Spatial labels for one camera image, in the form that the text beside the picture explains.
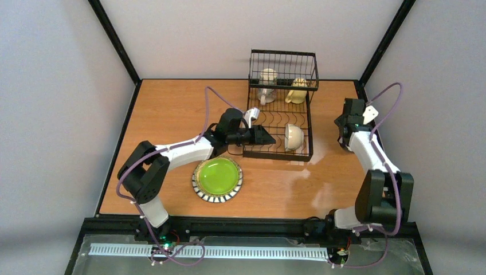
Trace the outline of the white bowl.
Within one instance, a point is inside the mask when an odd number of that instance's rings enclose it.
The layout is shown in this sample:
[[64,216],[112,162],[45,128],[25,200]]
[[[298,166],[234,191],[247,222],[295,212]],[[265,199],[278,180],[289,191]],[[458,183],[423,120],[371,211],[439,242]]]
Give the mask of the white bowl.
[[300,148],[304,143],[303,130],[294,125],[287,124],[285,126],[284,148],[286,152],[294,151]]

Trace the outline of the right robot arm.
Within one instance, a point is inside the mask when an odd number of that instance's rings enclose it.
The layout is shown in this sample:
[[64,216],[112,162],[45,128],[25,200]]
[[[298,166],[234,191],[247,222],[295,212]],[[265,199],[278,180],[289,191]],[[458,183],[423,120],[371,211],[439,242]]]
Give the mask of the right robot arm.
[[391,226],[394,235],[408,218],[414,179],[386,156],[369,124],[373,113],[364,100],[346,98],[342,114],[334,121],[339,145],[355,154],[366,173],[355,204],[337,209],[334,225],[354,232]]

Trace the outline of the tall patterned ceramic cup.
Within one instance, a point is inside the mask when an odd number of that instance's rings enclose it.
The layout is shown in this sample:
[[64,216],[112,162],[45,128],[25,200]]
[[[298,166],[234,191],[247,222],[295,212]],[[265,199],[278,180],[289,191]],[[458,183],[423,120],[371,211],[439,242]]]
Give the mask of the tall patterned ceramic cup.
[[276,85],[277,73],[272,68],[265,68],[259,74],[259,84],[263,87],[257,92],[260,105],[266,105],[275,101],[276,91],[272,86]]

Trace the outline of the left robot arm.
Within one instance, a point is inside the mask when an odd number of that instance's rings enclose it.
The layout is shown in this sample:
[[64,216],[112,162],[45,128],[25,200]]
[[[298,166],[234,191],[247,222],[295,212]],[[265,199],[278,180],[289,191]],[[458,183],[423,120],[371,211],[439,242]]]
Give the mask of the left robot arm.
[[219,122],[206,124],[198,136],[179,143],[155,146],[140,142],[120,168],[116,193],[139,210],[141,218],[159,228],[169,214],[159,198],[166,174],[180,166],[216,158],[229,145],[263,146],[275,144],[275,139],[263,125],[255,124],[259,109],[246,112],[228,108]]

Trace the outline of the yellow ceramic mug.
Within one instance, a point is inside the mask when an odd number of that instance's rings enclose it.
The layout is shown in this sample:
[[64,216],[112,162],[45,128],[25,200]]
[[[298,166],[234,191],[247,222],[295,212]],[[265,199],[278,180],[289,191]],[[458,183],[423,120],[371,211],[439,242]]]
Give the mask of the yellow ceramic mug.
[[286,97],[285,97],[285,102],[286,103],[292,103],[292,104],[301,104],[305,101],[307,91],[305,90],[297,90],[297,88],[304,88],[308,86],[308,82],[305,78],[296,78],[293,80],[292,87],[293,89],[289,90]]

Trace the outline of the black wire dish rack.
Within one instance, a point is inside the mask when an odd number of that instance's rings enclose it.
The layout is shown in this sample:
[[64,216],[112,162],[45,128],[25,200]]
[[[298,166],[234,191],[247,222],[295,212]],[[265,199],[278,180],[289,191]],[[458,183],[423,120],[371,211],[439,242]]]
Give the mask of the black wire dish rack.
[[[272,68],[277,73],[275,101],[260,105],[257,92],[263,86],[259,84],[259,74],[265,68]],[[286,103],[285,97],[293,89],[296,78],[305,78],[308,86],[297,88],[307,91],[301,104]],[[313,156],[313,129],[311,120],[311,101],[319,87],[318,63],[315,53],[283,50],[253,49],[249,59],[247,107],[260,110],[256,124],[261,124],[276,140],[276,144],[263,146],[244,146],[244,157],[286,161],[308,162]],[[303,145],[290,152],[284,148],[285,126],[294,124],[304,132]]]

